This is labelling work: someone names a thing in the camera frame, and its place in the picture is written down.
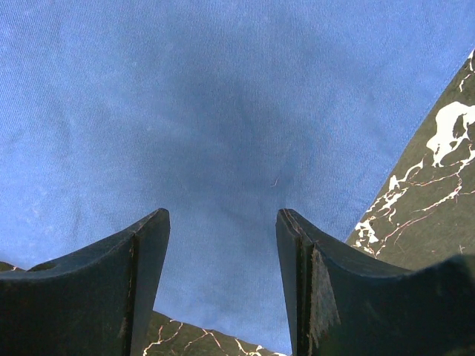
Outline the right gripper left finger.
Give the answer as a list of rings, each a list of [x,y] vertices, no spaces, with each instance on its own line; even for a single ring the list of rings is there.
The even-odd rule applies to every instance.
[[[170,234],[161,208],[29,270],[1,264],[3,355],[141,355]]]

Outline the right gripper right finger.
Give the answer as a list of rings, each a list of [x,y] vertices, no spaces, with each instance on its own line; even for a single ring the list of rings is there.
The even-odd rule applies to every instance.
[[[294,355],[472,355],[474,257],[410,271],[374,259],[292,209],[276,240]]]

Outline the blue surgical drape cloth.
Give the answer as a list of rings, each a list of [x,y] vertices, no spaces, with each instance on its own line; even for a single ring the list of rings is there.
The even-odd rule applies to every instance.
[[[289,353],[278,210],[347,239],[473,48],[472,1],[3,1],[1,259],[166,208],[156,310]]]

